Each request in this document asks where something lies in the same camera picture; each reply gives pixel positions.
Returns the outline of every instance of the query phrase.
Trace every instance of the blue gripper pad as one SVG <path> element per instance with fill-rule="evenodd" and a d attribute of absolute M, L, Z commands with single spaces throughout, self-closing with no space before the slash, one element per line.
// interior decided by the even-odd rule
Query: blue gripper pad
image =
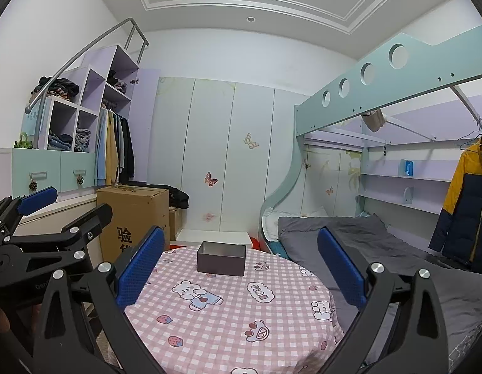
<path fill-rule="evenodd" d="M 28 216 L 47 205 L 53 204 L 57 200 L 57 190 L 53 187 L 45 188 L 25 197 L 17 211 L 20 215 Z"/>
<path fill-rule="evenodd" d="M 345 300 L 362 309 L 367 302 L 364 278 L 327 228 L 319 231 L 317 246 Z"/>
<path fill-rule="evenodd" d="M 143 241 L 118 280 L 116 303 L 121 310 L 137 302 L 140 291 L 161 257 L 164 249 L 163 230 L 155 228 Z"/>

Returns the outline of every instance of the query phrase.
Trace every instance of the white platform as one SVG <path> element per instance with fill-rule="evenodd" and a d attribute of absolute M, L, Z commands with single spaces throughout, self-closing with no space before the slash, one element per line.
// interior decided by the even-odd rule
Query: white platform
<path fill-rule="evenodd" d="M 230 243 L 233 245 L 245 245 L 248 249 L 253 247 L 247 232 L 218 232 L 210 230 L 182 229 L 177 240 L 170 245 L 198 246 L 202 242 Z"/>

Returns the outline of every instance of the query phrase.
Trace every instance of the ceiling molding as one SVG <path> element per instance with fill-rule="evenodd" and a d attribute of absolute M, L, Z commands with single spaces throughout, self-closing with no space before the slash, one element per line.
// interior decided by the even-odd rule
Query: ceiling molding
<path fill-rule="evenodd" d="M 345 16 L 293 0 L 140 0 L 146 11 L 172 7 L 226 6 L 275 12 L 352 34 L 388 0 L 359 0 Z"/>

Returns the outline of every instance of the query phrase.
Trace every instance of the pink checkered tablecloth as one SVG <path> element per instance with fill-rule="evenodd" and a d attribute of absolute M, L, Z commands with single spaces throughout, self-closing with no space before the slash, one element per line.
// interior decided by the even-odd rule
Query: pink checkered tablecloth
<path fill-rule="evenodd" d="M 244 277 L 199 273 L 198 249 L 164 252 L 125 309 L 166 372 L 315 373 L 344 336 L 319 279 L 253 249 Z"/>

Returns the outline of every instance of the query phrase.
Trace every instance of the small cardboard box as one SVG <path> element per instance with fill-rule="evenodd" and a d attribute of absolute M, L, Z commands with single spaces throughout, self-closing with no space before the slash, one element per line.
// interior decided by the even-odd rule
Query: small cardboard box
<path fill-rule="evenodd" d="M 197 251 L 197 270 L 200 273 L 243 277 L 245 264 L 244 245 L 203 242 Z"/>
<path fill-rule="evenodd" d="M 135 246 L 153 225 L 164 231 L 164 249 L 169 249 L 168 190 L 120 185 L 97 190 L 97 205 L 107 203 L 113 218 L 100 235 L 104 261 L 113 263 L 121 252 Z"/>
<path fill-rule="evenodd" d="M 170 240 L 177 240 L 178 233 L 182 230 L 182 210 L 170 207 Z"/>

